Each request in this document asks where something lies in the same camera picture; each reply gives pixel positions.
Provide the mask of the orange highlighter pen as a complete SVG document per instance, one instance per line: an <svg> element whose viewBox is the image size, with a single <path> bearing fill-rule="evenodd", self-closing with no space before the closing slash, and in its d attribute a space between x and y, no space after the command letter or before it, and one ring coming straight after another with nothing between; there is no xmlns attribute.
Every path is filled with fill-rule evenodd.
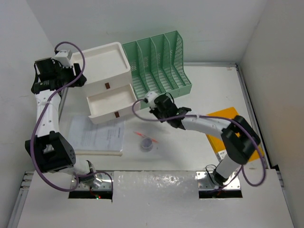
<svg viewBox="0 0 304 228"><path fill-rule="evenodd" d="M135 133L136 135L142 137L142 138L150 139L153 143L158 143L158 141L157 141L156 139L153 139L153 138L151 138L151 137L149 137L149 136L147 136L147 135L144 135L144 134L142 134L142 133L140 133L140 132L134 131L134 133Z"/></svg>

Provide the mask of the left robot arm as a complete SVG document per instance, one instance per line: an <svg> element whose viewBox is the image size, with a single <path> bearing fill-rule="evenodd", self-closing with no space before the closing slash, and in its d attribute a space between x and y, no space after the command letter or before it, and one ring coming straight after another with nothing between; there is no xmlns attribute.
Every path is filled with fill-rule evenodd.
<svg viewBox="0 0 304 228"><path fill-rule="evenodd" d="M44 181L45 173L62 172L74 176L76 186L82 183L93 187L96 175L92 163L77 159L72 145L59 131L60 88L68 83L71 87L84 85L80 65L72 64L68 57L49 57L35 61L34 69L31 91L37 102L37 122L31 139L25 141L26 151Z"/></svg>

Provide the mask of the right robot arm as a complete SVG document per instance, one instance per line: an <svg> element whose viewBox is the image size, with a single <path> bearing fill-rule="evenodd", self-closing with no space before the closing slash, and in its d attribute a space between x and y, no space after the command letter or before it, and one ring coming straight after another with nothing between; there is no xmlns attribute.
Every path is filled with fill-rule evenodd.
<svg viewBox="0 0 304 228"><path fill-rule="evenodd" d="M213 180L223 186L230 175L240 166L245 165L260 144L260 138L242 116L226 119L202 117L190 108L180 107L165 94L148 92L144 97L150 113L160 122L167 122L174 128L192 130L221 139L226 149L225 157L213 171Z"/></svg>

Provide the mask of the white drawer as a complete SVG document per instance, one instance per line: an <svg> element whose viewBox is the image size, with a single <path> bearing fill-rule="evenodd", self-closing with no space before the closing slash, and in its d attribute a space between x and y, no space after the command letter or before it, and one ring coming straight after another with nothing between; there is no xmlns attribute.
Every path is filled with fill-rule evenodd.
<svg viewBox="0 0 304 228"><path fill-rule="evenodd" d="M131 84L87 98L89 119L101 124L112 119L132 114L132 105L137 100Z"/></svg>

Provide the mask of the white drawer organizer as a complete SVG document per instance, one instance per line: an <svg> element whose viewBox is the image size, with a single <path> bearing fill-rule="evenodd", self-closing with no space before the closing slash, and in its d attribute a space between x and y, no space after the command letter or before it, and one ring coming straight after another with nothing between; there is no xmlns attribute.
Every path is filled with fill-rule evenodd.
<svg viewBox="0 0 304 228"><path fill-rule="evenodd" d="M85 57L84 76L87 81L82 86L86 97L131 85L132 74L122 44L110 44L83 51Z"/></svg>

